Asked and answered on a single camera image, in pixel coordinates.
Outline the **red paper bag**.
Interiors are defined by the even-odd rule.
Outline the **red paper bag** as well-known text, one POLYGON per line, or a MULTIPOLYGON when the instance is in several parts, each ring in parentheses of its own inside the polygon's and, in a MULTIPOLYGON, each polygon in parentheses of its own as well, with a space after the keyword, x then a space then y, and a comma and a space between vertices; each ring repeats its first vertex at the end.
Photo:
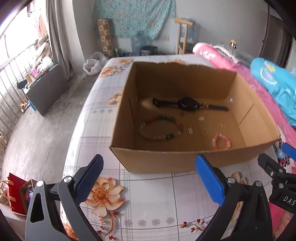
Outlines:
POLYGON ((10 197, 10 206, 11 206, 12 212, 20 215, 26 215, 21 194, 20 194, 20 188, 24 184, 26 184, 26 181, 19 178, 18 176, 15 176, 12 173, 8 175, 8 180, 9 180, 8 196, 10 197))

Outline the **pink floral blanket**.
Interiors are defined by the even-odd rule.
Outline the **pink floral blanket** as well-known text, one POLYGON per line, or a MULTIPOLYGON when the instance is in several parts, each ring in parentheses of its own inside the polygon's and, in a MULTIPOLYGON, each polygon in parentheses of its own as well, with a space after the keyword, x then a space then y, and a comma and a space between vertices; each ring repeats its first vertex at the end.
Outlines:
MULTIPOLYGON (((124 166, 127 163, 128 171, 139 172, 146 171, 148 173, 160 171, 193 171, 194 160, 199 154, 205 154, 209 161, 215 167, 222 167, 222 170, 229 168, 229 170, 239 170, 242 168, 243 174, 248 174, 251 180, 255 181, 256 174, 262 174, 262 169, 258 164, 255 164, 255 157, 257 159, 259 151, 269 146, 269 144, 276 141, 286 140, 288 144, 295 147, 295 129, 290 126, 284 117, 280 107, 273 100, 271 95, 265 88, 258 83, 252 76, 250 69, 242 64, 235 64, 230 58, 220 54, 215 47, 206 43, 198 43, 193 49, 193 53, 198 57, 190 57, 192 63, 198 64, 189 66, 189 75, 201 75, 203 78, 206 75, 214 75, 214 84, 218 83, 218 75, 222 75, 222 82, 227 82, 226 85, 229 90, 234 88, 234 102, 239 102, 238 106, 234 103, 234 116, 240 114, 242 122, 246 125, 240 131, 236 130, 239 141, 242 136, 248 132, 246 145, 237 147, 229 151, 191 151, 182 152, 181 154, 168 154, 152 151, 135 151, 128 149, 115 148, 115 152, 122 152, 124 157, 124 166)), ((196 191, 185 191, 185 197, 189 197, 192 193, 192 199, 189 201, 187 207, 193 208, 196 212, 193 214, 200 214, 200 217, 211 217, 214 214, 212 211, 206 211, 206 208, 213 204, 206 193, 205 188, 201 184, 201 180, 197 182, 196 191)), ((277 207, 275 204, 268 203, 271 211, 273 230, 280 229, 285 226, 287 221, 290 221, 291 214, 284 209, 277 207)))

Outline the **dark grey cabinet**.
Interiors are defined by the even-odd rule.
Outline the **dark grey cabinet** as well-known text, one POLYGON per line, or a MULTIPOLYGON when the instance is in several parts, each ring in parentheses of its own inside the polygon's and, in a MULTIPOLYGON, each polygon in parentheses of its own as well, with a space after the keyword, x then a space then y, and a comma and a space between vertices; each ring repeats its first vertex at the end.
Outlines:
POLYGON ((52 105, 69 89, 69 85, 57 64, 41 78, 33 82, 26 93, 35 109, 44 116, 52 105))

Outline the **floral plaid bed sheet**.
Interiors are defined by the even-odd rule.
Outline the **floral plaid bed sheet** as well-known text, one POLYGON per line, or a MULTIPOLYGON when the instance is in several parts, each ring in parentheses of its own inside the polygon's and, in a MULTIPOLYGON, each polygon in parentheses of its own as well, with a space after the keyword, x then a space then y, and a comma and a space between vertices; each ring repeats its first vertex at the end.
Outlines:
POLYGON ((196 172, 129 173, 109 149, 117 114, 116 95, 126 82, 130 65, 113 58, 107 67, 122 71, 98 77, 82 108, 70 141, 64 176, 73 175, 96 154, 104 158, 102 177, 123 186, 125 203, 118 209, 112 236, 117 240, 195 240, 199 231, 182 227, 183 221, 209 222, 217 210, 196 172))

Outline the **blue cartoon blanket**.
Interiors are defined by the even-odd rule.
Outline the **blue cartoon blanket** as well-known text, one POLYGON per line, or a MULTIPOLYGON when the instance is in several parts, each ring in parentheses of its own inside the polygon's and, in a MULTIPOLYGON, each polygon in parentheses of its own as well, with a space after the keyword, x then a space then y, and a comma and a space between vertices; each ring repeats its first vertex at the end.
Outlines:
POLYGON ((295 128, 295 76, 263 58, 253 59, 250 71, 279 105, 288 123, 295 128))

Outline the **brown cardboard box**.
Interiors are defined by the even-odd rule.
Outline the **brown cardboard box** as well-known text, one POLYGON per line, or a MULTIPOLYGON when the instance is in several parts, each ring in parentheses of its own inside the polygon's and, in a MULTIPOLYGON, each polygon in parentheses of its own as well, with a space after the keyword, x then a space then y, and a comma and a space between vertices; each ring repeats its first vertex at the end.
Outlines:
POLYGON ((204 65, 131 65, 110 143, 132 173, 184 173, 203 154, 223 167, 280 138, 273 117, 238 73, 204 65))

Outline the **grey curtain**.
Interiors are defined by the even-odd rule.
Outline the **grey curtain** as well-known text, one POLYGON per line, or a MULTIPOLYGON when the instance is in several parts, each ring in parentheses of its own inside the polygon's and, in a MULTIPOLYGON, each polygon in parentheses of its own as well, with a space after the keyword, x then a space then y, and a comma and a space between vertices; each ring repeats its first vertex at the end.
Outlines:
POLYGON ((69 81, 74 72, 70 63, 69 52, 63 32, 59 1, 46 1, 46 19, 53 63, 59 65, 62 76, 66 81, 69 81))

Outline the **pink strap smart watch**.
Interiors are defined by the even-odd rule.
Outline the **pink strap smart watch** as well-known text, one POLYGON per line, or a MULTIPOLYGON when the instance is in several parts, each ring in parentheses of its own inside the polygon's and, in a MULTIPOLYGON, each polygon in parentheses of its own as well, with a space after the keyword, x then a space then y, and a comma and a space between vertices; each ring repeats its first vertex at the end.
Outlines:
POLYGON ((218 110, 218 111, 229 111, 226 106, 221 105, 212 105, 206 102, 199 103, 193 98, 184 97, 179 99, 178 101, 169 101, 169 100, 159 100, 157 98, 152 99, 152 104, 157 108, 179 108, 185 111, 196 111, 200 109, 210 109, 210 110, 218 110))

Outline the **small figurine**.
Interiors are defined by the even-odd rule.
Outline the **small figurine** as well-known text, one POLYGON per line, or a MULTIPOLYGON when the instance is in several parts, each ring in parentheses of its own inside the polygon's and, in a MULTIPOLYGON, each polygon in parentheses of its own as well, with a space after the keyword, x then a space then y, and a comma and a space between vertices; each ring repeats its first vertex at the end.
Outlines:
POLYGON ((236 49, 237 48, 237 42, 236 42, 236 40, 232 39, 230 41, 230 47, 233 48, 233 49, 236 49))

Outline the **gold earrings cluster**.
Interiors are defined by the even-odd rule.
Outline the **gold earrings cluster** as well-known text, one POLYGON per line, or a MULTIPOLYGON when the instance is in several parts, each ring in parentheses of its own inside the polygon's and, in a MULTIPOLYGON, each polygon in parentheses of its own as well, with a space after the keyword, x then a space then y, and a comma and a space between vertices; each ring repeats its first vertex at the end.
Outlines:
POLYGON ((215 135, 224 129, 222 124, 228 117, 228 112, 215 110, 181 111, 179 117, 187 128, 192 129, 194 134, 203 135, 206 132, 208 135, 215 135))

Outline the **white plastic bag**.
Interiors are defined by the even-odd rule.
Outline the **white plastic bag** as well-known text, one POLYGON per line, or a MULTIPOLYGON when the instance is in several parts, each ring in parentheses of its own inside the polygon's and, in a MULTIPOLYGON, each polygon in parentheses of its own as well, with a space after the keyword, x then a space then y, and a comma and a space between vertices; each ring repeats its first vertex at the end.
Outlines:
POLYGON ((95 75, 104 68, 108 61, 108 58, 101 52, 93 53, 83 65, 84 72, 89 75, 95 75))

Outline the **patterned tall box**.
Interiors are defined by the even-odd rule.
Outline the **patterned tall box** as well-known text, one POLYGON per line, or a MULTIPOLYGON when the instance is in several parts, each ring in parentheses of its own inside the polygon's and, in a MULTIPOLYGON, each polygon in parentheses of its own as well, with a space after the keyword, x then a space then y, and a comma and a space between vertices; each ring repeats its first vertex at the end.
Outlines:
POLYGON ((100 42, 101 42, 103 54, 108 58, 112 58, 113 46, 111 42, 111 33, 110 33, 108 19, 107 18, 99 19, 97 21, 97 25, 98 25, 98 32, 100 36, 100 42))

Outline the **teal floral wall cloth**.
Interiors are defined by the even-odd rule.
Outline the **teal floral wall cloth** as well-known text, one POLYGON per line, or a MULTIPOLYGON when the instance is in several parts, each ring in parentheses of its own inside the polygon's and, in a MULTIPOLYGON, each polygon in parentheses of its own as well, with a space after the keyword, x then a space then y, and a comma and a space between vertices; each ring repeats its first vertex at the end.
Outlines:
POLYGON ((138 33, 151 40, 157 39, 164 24, 174 18, 176 2, 162 1, 95 1, 93 7, 93 28, 99 38, 97 21, 107 18, 113 38, 126 38, 138 33))

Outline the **brown paper bag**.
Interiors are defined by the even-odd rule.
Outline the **brown paper bag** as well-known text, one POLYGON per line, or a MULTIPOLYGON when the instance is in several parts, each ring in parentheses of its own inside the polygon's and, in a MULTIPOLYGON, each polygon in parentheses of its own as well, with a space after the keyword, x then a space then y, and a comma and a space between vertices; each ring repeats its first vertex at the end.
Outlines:
POLYGON ((36 183, 37 183, 36 180, 30 179, 20 188, 21 200, 22 200, 25 212, 28 211, 36 183))

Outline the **grey lace pillow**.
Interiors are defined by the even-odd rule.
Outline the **grey lace pillow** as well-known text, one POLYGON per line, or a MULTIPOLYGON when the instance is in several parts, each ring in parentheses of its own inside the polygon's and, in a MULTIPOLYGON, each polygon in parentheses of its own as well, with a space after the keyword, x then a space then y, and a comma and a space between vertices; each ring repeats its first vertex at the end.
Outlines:
POLYGON ((241 63, 249 66, 254 59, 250 54, 239 51, 226 44, 217 44, 212 47, 232 59, 234 63, 241 63))

